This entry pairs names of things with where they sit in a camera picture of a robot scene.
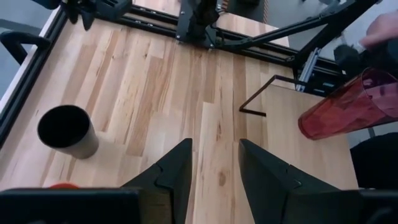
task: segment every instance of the gray floor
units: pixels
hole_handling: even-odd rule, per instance
[[[0,7],[0,33],[8,29],[38,33],[51,11],[44,9],[31,0],[2,0]],[[325,5],[318,0],[269,0],[268,23],[272,26],[283,27],[295,22],[303,21],[307,17],[318,14]],[[370,23],[381,13],[398,9],[397,0],[383,0],[375,5],[343,33],[343,37],[334,40],[322,49],[321,56],[333,58],[333,49],[343,42],[353,44],[365,35]],[[321,27],[308,30],[289,37],[290,46],[295,49],[303,47],[308,40],[314,37]],[[0,44],[0,96],[4,94],[19,65]],[[376,135],[398,131],[398,123],[387,124],[374,128]],[[369,138],[368,130],[359,130],[349,136],[351,146]]]

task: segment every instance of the human hand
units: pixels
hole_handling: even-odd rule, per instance
[[[398,10],[378,16],[368,27],[359,43],[371,49],[387,40],[398,38]]]

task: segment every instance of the orange object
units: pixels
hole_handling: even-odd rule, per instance
[[[50,189],[79,189],[79,187],[75,184],[69,183],[59,183],[54,184],[53,186],[49,187]]]

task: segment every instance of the wooden surface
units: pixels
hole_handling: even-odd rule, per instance
[[[273,29],[224,22],[248,35]],[[249,104],[269,117],[238,112],[274,74],[292,76],[288,68],[104,21],[89,32],[80,21],[68,23],[0,151],[0,189],[118,187],[184,138],[193,138],[187,223],[253,223],[237,160],[241,138],[338,188],[356,188],[344,136],[312,142],[297,131],[298,115],[319,98],[270,87]],[[62,104],[91,116],[100,138],[93,157],[76,160],[39,141],[39,119]]]

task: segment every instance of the black handle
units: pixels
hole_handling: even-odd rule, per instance
[[[3,32],[0,34],[0,42],[17,60],[19,65],[22,65],[27,56],[22,44],[34,44],[37,46],[37,50],[47,50],[51,45],[51,41],[46,38],[18,31]]]

